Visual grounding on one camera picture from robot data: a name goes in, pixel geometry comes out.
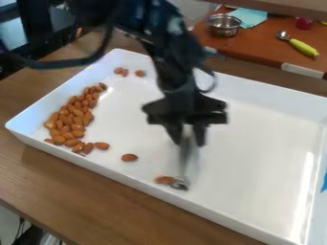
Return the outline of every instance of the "yellow handle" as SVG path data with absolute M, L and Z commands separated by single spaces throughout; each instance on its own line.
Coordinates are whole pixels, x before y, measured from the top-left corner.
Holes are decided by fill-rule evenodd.
M 293 46 L 295 46 L 300 52 L 307 56 L 319 56 L 319 52 L 314 49 L 313 47 L 309 46 L 308 44 L 305 44 L 304 42 L 301 42 L 296 39 L 291 39 L 290 42 Z

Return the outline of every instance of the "red object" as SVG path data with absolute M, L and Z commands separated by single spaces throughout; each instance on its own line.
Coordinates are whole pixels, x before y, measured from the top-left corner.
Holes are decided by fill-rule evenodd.
M 296 21 L 296 27 L 300 30 L 310 30 L 313 26 L 313 20 L 307 18 L 298 18 Z

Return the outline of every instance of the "floor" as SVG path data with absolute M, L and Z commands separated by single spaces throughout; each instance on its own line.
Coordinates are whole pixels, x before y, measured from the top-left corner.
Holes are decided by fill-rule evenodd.
M 1 245 L 11 245 L 19 226 L 19 216 L 0 206 L 0 240 Z M 27 222 L 25 231 L 30 227 Z

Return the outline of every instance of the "cable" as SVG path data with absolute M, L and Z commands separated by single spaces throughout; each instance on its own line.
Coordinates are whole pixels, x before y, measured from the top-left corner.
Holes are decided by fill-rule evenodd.
M 23 219 L 22 217 L 20 217 L 19 218 L 18 230 L 17 230 L 16 237 L 14 238 L 13 243 L 19 238 L 21 232 L 24 232 L 24 225 L 25 225 L 25 219 Z

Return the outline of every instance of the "almond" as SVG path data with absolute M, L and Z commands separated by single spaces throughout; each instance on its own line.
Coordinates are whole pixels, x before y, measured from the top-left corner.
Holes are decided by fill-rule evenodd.
M 59 135 L 54 136 L 53 140 L 54 140 L 55 145 L 63 145 L 65 143 L 65 141 L 66 141 L 65 138 L 63 138 L 62 136 L 59 136 Z
M 55 122 L 55 126 L 57 130 L 61 131 L 63 127 L 63 122 L 61 120 L 58 120 L 57 122 Z
M 127 77 L 128 76 L 128 73 L 129 73 L 128 69 L 122 69 L 121 75 L 123 77 Z
M 68 125 L 65 125 L 61 129 L 61 134 L 64 134 L 64 133 L 69 132 L 69 131 L 71 131 L 71 127 L 68 126 Z
M 52 121 L 52 122 L 55 122 L 58 120 L 58 117 L 59 117 L 59 113 L 58 112 L 54 112 L 50 118 L 48 119 L 48 121 Z
M 89 101 L 88 100 L 84 100 L 81 102 L 82 106 L 88 106 L 89 105 Z
M 104 142 L 95 142 L 95 147 L 98 149 L 108 149 L 110 145 Z
M 43 124 L 46 128 L 48 128 L 49 130 L 50 129 L 55 129 L 56 128 L 56 126 L 55 126 L 55 122 L 53 122 L 53 121 L 46 121 L 46 122 L 44 122 L 44 124 Z
M 96 93 L 94 93 L 94 94 L 92 95 L 92 97 L 93 97 L 94 100 L 97 100 L 98 97 L 99 97 L 99 94 L 96 92 Z
M 77 144 L 79 144 L 80 143 L 80 140 L 68 140 L 66 143 L 65 143 L 65 145 L 67 146 L 67 147 L 73 147 L 73 146 L 75 146 L 75 145 L 77 145 Z
M 119 75 L 122 73 L 122 71 L 123 71 L 122 67 L 118 67 L 115 69 L 114 73 Z
M 85 99 L 88 100 L 89 102 L 93 99 L 92 95 L 86 95 Z
M 135 72 L 135 75 L 139 78 L 144 78 L 145 77 L 145 73 L 143 70 L 138 70 Z
M 95 118 L 95 116 L 93 116 L 91 111 L 86 112 L 84 117 L 89 119 L 90 121 L 92 121 Z
M 62 122 L 64 123 L 64 125 L 71 126 L 73 124 L 73 120 L 71 118 L 69 118 L 69 117 L 63 116 L 60 119 L 62 120 Z
M 96 92 L 96 88 L 95 87 L 91 87 L 89 90 L 89 94 L 93 95 Z
M 97 105 L 97 101 L 96 100 L 91 100 L 89 103 L 90 108 L 95 108 Z
M 45 139 L 44 142 L 49 143 L 49 144 L 54 144 L 54 141 L 52 139 Z
M 75 117 L 75 115 L 74 115 L 73 113 L 71 113 L 71 114 L 68 115 L 68 118 L 69 118 L 70 120 L 73 120 L 74 117 Z
M 69 104 L 74 104 L 77 101 L 77 96 L 72 96 L 69 100 L 68 103 Z
M 84 126 L 88 126 L 90 124 L 90 122 L 91 122 L 91 120 L 89 118 L 86 118 L 86 117 L 84 117 L 82 119 L 82 121 L 83 121 L 83 125 Z
M 86 96 L 87 94 L 89 94 L 89 90 L 90 90 L 90 87 L 84 88 L 83 94 Z
M 90 110 L 90 108 L 87 107 L 87 106 L 84 106 L 84 107 L 82 108 L 82 112 L 83 112 L 84 114 L 87 113 L 89 110 Z
M 85 127 L 82 126 L 81 124 L 73 124 L 72 125 L 72 130 L 73 131 L 82 131 L 82 132 L 84 132 L 85 131 Z
M 73 131 L 72 134 L 77 138 L 84 137 L 84 132 L 82 132 L 82 131 Z
M 84 98 L 85 98 L 85 96 L 84 96 L 84 95 L 80 95 L 80 96 L 78 96 L 78 97 L 77 97 L 77 100 L 78 100 L 78 101 L 83 101 L 83 100 L 84 100 Z
M 51 129 L 49 133 L 52 137 L 60 135 L 60 132 L 56 129 Z
M 73 113 L 77 116 L 77 117 L 84 117 L 84 113 L 82 113 L 80 110 L 74 110 Z
M 82 105 L 81 105 L 81 103 L 79 101 L 76 101 L 75 104 L 74 104 L 74 107 L 75 107 L 76 110 L 81 111 Z
M 121 156 L 121 159 L 124 162 L 134 162 L 134 161 L 137 161 L 138 158 L 139 157 L 137 155 L 134 155 L 134 154 L 124 154 L 124 155 Z
M 61 135 L 63 138 L 65 138 L 66 140 L 72 140 L 75 138 L 75 136 L 73 135 L 73 133 L 70 132 L 66 132 L 64 134 Z
M 159 176 L 155 178 L 155 183 L 163 185 L 171 185 L 175 183 L 175 178 L 170 176 Z
M 103 90 L 107 90 L 108 89 L 108 86 L 105 83 L 103 83 L 103 82 L 99 82 L 98 83 L 98 86 L 100 86 L 101 89 L 103 89 Z
M 99 85 L 95 86 L 95 88 L 98 93 L 101 93 L 103 91 L 103 89 Z
M 83 152 L 85 154 L 89 154 L 92 150 L 93 150 L 93 144 L 92 143 L 88 143 L 83 147 Z
M 75 108 L 71 104 L 68 104 L 67 110 L 69 110 L 70 112 L 73 112 L 75 110 Z
M 81 151 L 81 150 L 83 149 L 83 147 L 84 147 L 84 143 L 83 143 L 83 142 L 78 143 L 77 145 L 75 145 L 75 146 L 73 147 L 72 151 L 73 151 L 74 153 L 78 153 L 79 151 Z
M 69 114 L 70 114 L 69 110 L 61 110 L 61 111 L 59 111 L 59 115 L 68 116 Z
M 73 118 L 73 121 L 74 121 L 74 124 L 83 125 L 83 120 L 82 120 L 82 118 L 74 117 L 74 118 Z

